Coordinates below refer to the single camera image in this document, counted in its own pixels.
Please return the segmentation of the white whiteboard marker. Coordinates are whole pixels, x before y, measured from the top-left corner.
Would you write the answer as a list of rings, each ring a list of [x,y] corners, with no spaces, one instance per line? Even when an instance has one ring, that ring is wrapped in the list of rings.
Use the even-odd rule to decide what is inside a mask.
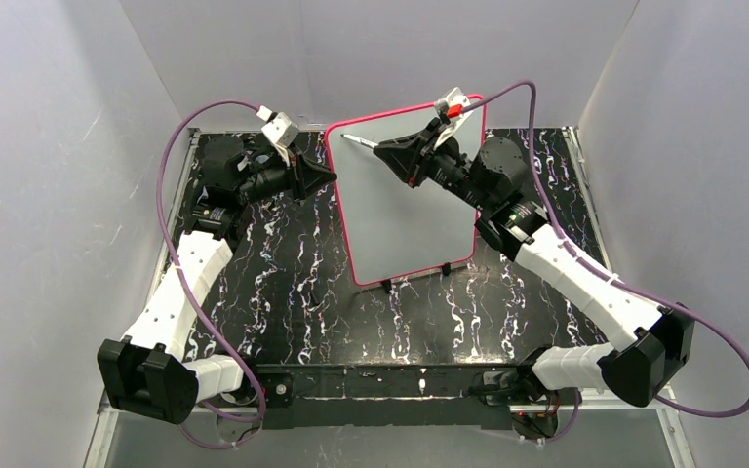
[[[369,149],[374,149],[374,148],[377,147],[377,143],[376,142],[370,141],[370,140],[362,138],[360,136],[353,136],[351,134],[342,134],[341,136],[343,138],[345,138],[345,139],[347,139],[347,140],[355,143],[355,144],[367,147]]]

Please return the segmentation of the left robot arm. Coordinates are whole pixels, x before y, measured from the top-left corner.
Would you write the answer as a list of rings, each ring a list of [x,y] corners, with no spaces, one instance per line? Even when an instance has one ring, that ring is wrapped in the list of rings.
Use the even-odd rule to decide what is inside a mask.
[[[276,147],[262,135],[214,137],[198,162],[196,201],[175,245],[176,259],[123,336],[105,340],[98,351],[113,408],[172,424],[219,394],[256,395],[226,350],[183,359],[205,298],[247,236],[252,207],[282,194],[305,201],[337,179],[295,143]]]

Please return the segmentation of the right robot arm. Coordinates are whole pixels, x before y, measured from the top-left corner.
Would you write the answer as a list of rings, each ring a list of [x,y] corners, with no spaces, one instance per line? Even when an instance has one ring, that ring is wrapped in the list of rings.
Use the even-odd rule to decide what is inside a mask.
[[[645,407],[687,362],[694,321],[616,285],[612,274],[555,231],[523,191],[532,178],[522,144],[491,137],[469,158],[433,126],[377,142],[374,156],[411,188],[432,180],[478,211],[484,241],[545,281],[606,338],[589,346],[541,348],[516,368],[511,386],[531,399],[568,388],[609,390]]]

